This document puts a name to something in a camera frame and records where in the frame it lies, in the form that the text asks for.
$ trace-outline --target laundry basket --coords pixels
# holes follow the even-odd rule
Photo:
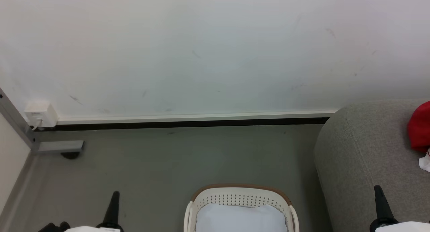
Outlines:
[[[245,207],[268,204],[284,214],[289,232],[299,232],[297,214],[288,197],[278,189],[251,184],[214,184],[199,189],[185,211],[184,232],[195,232],[197,213],[209,203]]]

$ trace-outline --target gray sofa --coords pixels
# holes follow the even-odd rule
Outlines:
[[[336,112],[315,146],[315,163],[334,232],[369,231],[381,185],[400,222],[430,220],[430,173],[410,149],[407,122],[427,99],[367,102]]]

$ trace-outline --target red fabric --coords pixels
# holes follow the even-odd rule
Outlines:
[[[430,147],[430,101],[420,105],[407,124],[411,148],[426,153]]]

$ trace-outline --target floor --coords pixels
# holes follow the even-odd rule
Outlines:
[[[284,191],[303,232],[331,226],[312,150],[322,125],[40,132],[44,141],[85,140],[77,160],[40,155],[11,232],[49,222],[101,223],[115,190],[126,232],[183,230],[192,194],[212,183]]]

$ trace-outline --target basket handle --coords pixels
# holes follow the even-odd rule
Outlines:
[[[294,219],[294,232],[299,232],[297,213],[295,212],[295,209],[293,208],[292,205],[290,205],[289,207],[291,209],[291,214],[293,215],[293,219]]]
[[[189,202],[184,218],[184,232],[188,232],[189,211],[191,210],[192,201]]]

